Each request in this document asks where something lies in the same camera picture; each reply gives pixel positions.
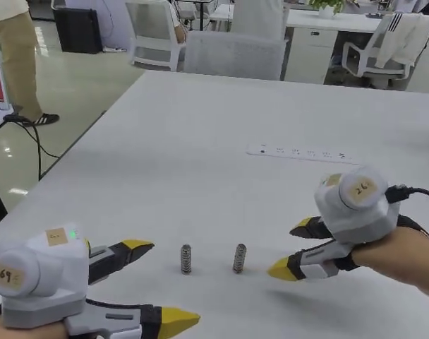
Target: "potted plant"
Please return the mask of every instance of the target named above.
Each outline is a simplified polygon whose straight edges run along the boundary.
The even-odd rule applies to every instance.
[[[309,5],[319,10],[319,15],[324,19],[331,19],[334,14],[343,8],[343,0],[310,0]]]

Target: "white cabinet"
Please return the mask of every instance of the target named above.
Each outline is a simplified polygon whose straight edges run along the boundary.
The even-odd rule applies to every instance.
[[[285,81],[323,84],[336,39],[334,30],[295,28]]]
[[[429,43],[413,70],[406,91],[429,93]]]

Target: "white jacket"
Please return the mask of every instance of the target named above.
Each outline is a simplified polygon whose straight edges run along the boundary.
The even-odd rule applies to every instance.
[[[28,12],[26,0],[0,0],[0,21]]]
[[[384,35],[375,66],[382,69],[390,60],[415,66],[429,39],[429,16],[395,13]]]

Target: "white power strip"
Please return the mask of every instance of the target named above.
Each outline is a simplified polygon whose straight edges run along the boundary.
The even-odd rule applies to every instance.
[[[289,157],[291,159],[324,161],[324,162],[341,162],[344,164],[358,165],[358,162],[346,153],[333,152],[328,150],[314,150],[309,148],[297,147],[276,147],[261,143],[249,145],[246,153],[250,155],[266,155],[268,157]]]

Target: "human hand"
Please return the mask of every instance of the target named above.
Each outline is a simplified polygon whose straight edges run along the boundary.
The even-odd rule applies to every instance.
[[[354,249],[352,259],[429,295],[429,237],[423,232],[397,227],[383,239]]]
[[[67,339],[63,323],[52,323],[31,330],[7,329],[0,316],[0,339]]]

